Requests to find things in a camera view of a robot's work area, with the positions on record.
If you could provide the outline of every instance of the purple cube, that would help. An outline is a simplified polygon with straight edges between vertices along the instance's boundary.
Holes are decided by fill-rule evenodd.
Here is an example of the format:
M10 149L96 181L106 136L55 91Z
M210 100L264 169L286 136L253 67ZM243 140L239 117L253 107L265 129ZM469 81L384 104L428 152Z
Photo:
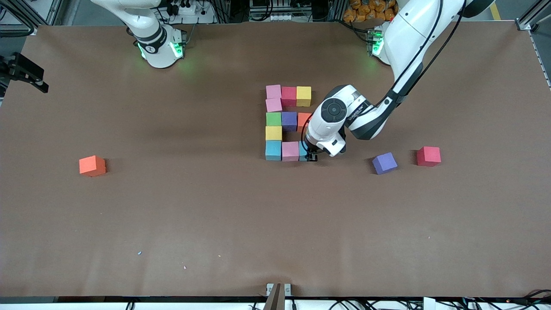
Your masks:
M373 166L375 166L377 174L383 174L393 171L398 167L398 164L394 160L392 153L386 153L375 157L375 159L373 159Z
M283 131L296 131L298 114L296 112L281 112L281 126Z

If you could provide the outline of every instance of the green cube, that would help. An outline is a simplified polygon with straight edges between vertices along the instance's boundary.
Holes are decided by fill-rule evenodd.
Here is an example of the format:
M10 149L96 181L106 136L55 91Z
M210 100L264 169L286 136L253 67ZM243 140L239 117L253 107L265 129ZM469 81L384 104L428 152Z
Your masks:
M266 126L281 126L281 112L266 113Z

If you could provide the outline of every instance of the blue cube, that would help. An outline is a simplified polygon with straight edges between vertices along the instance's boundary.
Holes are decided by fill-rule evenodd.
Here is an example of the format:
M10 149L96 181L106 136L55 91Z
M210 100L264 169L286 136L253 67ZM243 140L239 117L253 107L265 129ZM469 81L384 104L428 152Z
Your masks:
M297 112L281 112L281 126L283 127L283 131L296 131L297 123Z
M398 168L398 164L394 160L392 153L386 153L375 157L375 159L373 159L373 166L375 166L377 174L387 173Z
M308 147L306 146L306 142L304 141L299 141L299 162L306 162L306 150L305 148Z
M278 141L278 140L266 141L266 160L281 161L281 141Z

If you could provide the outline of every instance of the teal cube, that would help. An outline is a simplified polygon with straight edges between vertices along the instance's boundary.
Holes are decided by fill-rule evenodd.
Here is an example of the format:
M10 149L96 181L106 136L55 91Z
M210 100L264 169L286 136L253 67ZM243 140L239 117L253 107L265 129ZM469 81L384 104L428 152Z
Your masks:
M266 140L266 160L281 161L281 141Z
M306 156L308 155L306 153L306 150L305 148L308 147L306 146L306 143L304 141L300 141L299 142L299 162L306 162Z

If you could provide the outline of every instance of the green led light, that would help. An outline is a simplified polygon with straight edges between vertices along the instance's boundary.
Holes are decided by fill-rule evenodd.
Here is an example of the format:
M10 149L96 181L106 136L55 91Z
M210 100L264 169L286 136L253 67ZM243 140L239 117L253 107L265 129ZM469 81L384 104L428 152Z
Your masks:
M373 55L378 56L381 53L382 46L385 44L383 38L373 45Z
M177 58L180 58L180 57L183 56L182 47L180 46L180 44L171 43L170 47L172 47L172 51L174 52L174 56L176 56Z

